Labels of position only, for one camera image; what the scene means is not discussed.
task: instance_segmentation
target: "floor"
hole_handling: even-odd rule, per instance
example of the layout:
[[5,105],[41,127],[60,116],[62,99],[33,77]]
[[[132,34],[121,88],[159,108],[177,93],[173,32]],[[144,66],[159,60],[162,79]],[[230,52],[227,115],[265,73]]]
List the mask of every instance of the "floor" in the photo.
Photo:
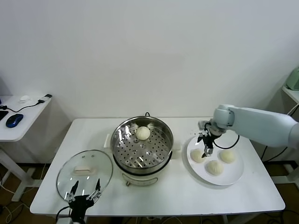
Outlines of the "floor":
[[[270,175],[286,175],[286,170],[282,165],[266,165],[266,168],[269,172]],[[38,179],[41,176],[42,172],[42,167],[36,168],[36,171],[33,175],[34,179]],[[3,176],[6,172],[6,169],[4,167],[0,166],[0,174]],[[4,187],[11,190],[15,191],[18,184],[20,181],[14,176],[10,175],[8,180],[5,182]],[[299,191],[297,190],[296,186],[293,184],[280,184],[277,185],[277,189],[279,190],[280,194],[282,195],[285,204],[286,204],[286,209],[288,210],[293,210],[297,213],[299,213]],[[22,201],[30,206],[35,194],[37,192],[37,189],[32,189],[31,191],[25,193],[22,196]],[[10,203],[11,200],[11,193],[6,192],[4,189],[0,189],[0,204],[5,206]],[[11,203],[8,205],[10,210],[15,209],[20,203]],[[13,217],[18,215],[19,211],[21,210],[21,207],[16,210],[16,212],[13,213]],[[8,211],[4,209],[1,213],[0,211],[0,224],[6,223],[6,217],[8,215]],[[279,215],[279,213],[271,213],[272,216],[274,215]],[[235,216],[228,216],[229,220],[232,220]],[[122,222],[123,224],[162,224],[167,218],[164,217],[162,220],[160,219],[155,219],[153,221],[147,220],[147,218],[138,218],[136,220],[135,217],[125,217],[123,218]],[[200,217],[180,217],[180,221],[183,224],[200,224]],[[279,222],[274,222],[271,221],[271,217],[265,215],[265,214],[260,214],[256,218],[250,220],[248,224],[279,224],[280,219],[279,218],[274,218],[275,220],[278,220]],[[284,224],[299,224],[299,215],[296,215],[292,212],[284,212],[283,214],[283,223]],[[20,215],[16,217],[16,219],[11,222],[14,224],[23,224],[23,223],[31,223],[31,224],[53,224],[55,223],[55,219],[52,217],[47,217],[47,216],[37,216],[33,215],[30,213],[29,209],[23,208],[21,211]],[[112,219],[110,217],[90,217],[88,219],[87,224],[117,224],[119,223],[119,220]],[[178,224],[178,220],[175,218],[167,220],[166,224]],[[221,216],[205,216],[202,217],[202,224],[221,224],[223,223],[222,217]]]

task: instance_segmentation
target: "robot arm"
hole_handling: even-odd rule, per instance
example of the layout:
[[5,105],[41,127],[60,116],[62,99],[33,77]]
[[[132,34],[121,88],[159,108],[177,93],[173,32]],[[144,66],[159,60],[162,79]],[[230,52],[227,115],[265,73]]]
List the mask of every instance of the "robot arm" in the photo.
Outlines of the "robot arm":
[[220,105],[214,111],[213,119],[204,125],[206,133],[203,134],[203,140],[206,149],[203,156],[211,154],[213,149],[210,149],[210,142],[219,138],[226,130],[235,131],[238,135],[270,147],[299,148],[299,123],[285,114]]

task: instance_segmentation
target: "table leg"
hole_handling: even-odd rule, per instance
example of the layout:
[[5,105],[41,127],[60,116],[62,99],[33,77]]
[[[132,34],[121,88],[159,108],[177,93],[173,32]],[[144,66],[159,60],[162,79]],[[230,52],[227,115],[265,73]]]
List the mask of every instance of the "table leg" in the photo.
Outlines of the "table leg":
[[0,163],[22,182],[32,184],[33,179],[21,167],[19,167],[2,149],[0,149]]
[[272,180],[276,184],[280,183],[294,183],[299,189],[299,167],[293,169],[291,165],[284,165],[285,169],[288,171],[288,176],[272,176]]
[[223,223],[228,224],[228,216],[227,215],[222,215]]
[[9,175],[10,175],[10,171],[7,171],[6,172],[6,174],[3,176],[3,178],[2,178],[2,184],[4,184],[5,183],[5,181],[8,179],[8,177],[9,177]]
[[14,196],[12,197],[13,202],[17,202],[20,200],[25,188],[36,188],[41,185],[42,180],[33,180],[31,178],[35,171],[34,168],[29,168],[28,171],[25,172],[1,149],[0,163],[21,180],[18,189],[15,191]]
[[243,214],[238,215],[236,218],[234,218],[232,221],[230,221],[228,224],[245,224],[249,220],[253,219],[254,217],[258,216],[260,213],[250,213],[250,214]]

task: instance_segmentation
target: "pot handle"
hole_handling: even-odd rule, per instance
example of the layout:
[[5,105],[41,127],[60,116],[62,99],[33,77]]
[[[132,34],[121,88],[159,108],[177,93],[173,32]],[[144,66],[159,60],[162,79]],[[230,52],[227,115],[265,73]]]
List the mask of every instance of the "pot handle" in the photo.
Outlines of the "pot handle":
[[107,134],[106,140],[104,143],[104,148],[110,148],[111,134]]
[[182,147],[181,142],[179,142],[179,141],[174,141],[171,150],[172,150],[172,151],[180,151],[180,150],[181,150],[181,147]]

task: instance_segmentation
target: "white plate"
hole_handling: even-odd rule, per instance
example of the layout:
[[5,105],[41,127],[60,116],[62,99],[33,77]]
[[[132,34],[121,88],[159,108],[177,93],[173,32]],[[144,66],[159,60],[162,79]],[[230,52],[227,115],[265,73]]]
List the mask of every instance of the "white plate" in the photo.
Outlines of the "white plate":
[[[243,163],[242,157],[239,154],[238,149],[237,149],[238,144],[235,147],[233,147],[232,149],[230,149],[230,150],[233,150],[235,153],[235,161],[230,164],[225,163],[220,159],[219,153],[223,149],[220,149],[216,146],[214,146],[213,154],[211,156],[206,157],[205,161],[203,161],[202,163],[197,163],[191,158],[190,153],[192,150],[197,149],[197,148],[204,151],[205,147],[204,147],[203,140],[200,141],[198,143],[198,145],[195,145],[196,142],[197,142],[197,137],[194,137],[189,142],[189,144],[187,146],[186,153],[187,153],[187,160],[188,160],[191,168],[194,170],[194,172],[199,177],[201,177],[202,179],[204,179],[210,183],[213,183],[216,185],[222,185],[222,186],[234,184],[241,178],[243,171],[244,171],[244,163]],[[225,138],[217,139],[217,145],[222,146],[222,147],[228,146]],[[207,172],[207,170],[206,170],[206,165],[209,163],[209,161],[212,161],[212,160],[217,160],[220,163],[222,163],[222,165],[223,165],[223,172],[219,176],[214,176],[214,175],[210,174],[209,172]]]

